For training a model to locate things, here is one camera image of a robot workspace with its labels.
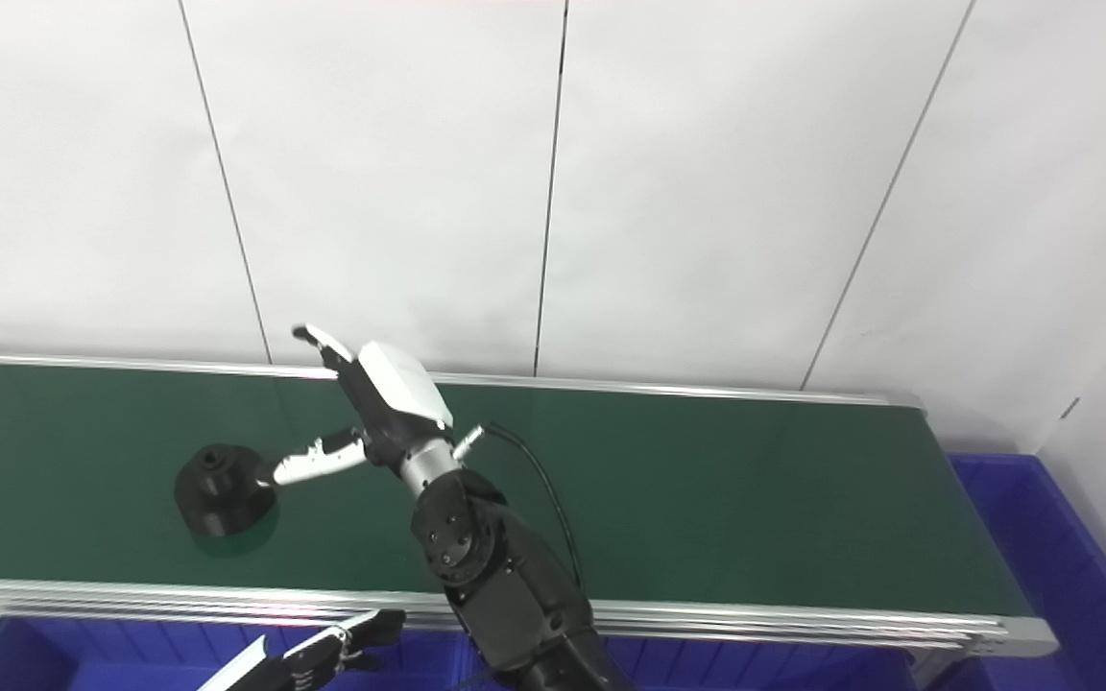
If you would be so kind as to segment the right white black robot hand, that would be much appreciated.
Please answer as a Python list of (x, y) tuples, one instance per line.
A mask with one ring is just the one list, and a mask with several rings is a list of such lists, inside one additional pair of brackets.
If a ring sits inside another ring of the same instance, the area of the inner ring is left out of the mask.
[(351, 350), (307, 323), (295, 326), (293, 334), (319, 350), (361, 425), (285, 456), (260, 478), (262, 482), (293, 486), (372, 464), (392, 469), (414, 498), (419, 498), (439, 477), (460, 468), (452, 451), (453, 415), (434, 377), (413, 355), (378, 341)]

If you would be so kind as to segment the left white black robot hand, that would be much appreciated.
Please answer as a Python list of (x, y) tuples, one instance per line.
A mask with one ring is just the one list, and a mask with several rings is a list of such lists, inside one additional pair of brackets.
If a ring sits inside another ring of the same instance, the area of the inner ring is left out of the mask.
[(202, 690), (321, 690), (343, 672), (377, 672), (374, 648), (399, 642), (407, 613), (369, 609), (330, 625), (282, 655), (268, 655), (260, 635), (202, 683)]

